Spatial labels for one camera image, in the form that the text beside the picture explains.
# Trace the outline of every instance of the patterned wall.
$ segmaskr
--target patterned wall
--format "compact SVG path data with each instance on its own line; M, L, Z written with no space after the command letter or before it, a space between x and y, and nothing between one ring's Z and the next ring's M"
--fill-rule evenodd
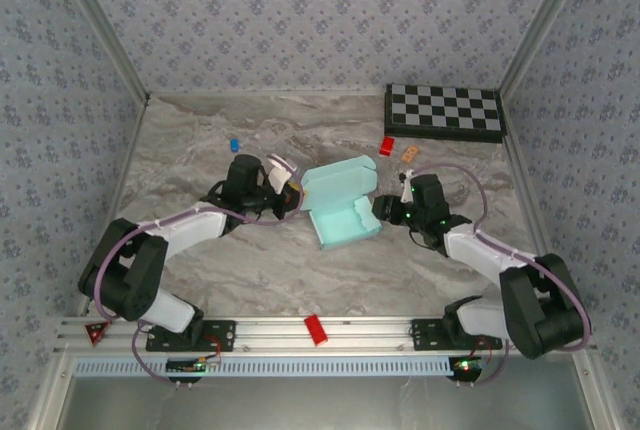
M73 0L1 0L0 428L23 428L137 114Z
M152 92L497 87L541 0L99 0Z
M640 0L568 0L508 102L624 419L640 428Z

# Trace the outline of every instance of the checkered board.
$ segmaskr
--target checkered board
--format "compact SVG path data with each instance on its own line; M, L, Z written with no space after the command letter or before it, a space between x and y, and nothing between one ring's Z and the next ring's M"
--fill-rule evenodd
M427 85L387 85L384 134L500 143L506 135L500 94Z

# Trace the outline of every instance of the red object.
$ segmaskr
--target red object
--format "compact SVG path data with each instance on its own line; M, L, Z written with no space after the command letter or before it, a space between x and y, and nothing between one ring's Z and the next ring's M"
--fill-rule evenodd
M310 317L305 318L304 324L307 326L316 347L329 340L327 334L324 333L324 328L322 328L322 324L320 323L317 315L311 315Z
M382 140L382 145L380 145L380 155L386 155L387 157L391 155L391 151L393 150L393 142L395 140L391 137L384 137Z
M84 326L92 347L95 347L98 342L102 340L102 337L104 337L104 334L107 332L107 328L110 326L111 322L90 323Z

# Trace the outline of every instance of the wooden block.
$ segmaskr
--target wooden block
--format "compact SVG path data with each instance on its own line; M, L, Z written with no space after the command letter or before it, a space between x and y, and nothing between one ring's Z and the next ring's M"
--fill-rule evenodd
M411 163L411 160L413 160L413 157L415 157L419 151L420 149L415 145L409 145L409 148L407 148L402 154L402 161Z

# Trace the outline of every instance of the marble surface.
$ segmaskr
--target marble surface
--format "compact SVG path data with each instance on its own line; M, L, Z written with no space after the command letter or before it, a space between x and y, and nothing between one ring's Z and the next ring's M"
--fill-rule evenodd
M501 145L398 138L392 156L383 157L382 109L381 95L153 98L120 215L140 221L192 205L225 178L233 137L267 169L271 152L302 170L369 155L378 166L375 195L400 193L397 175L408 168L400 156L414 144L420 154L413 168L455 162L472 169L489 197L483 228L531 250ZM478 217L481 201L471 180L456 170L437 173L452 211ZM306 213L273 228L245 225L192 247L167 262L163 287L208 315L236 316L439 315L452 301L497 290L465 265L415 246L407 228L387 223L374 238L322 251Z

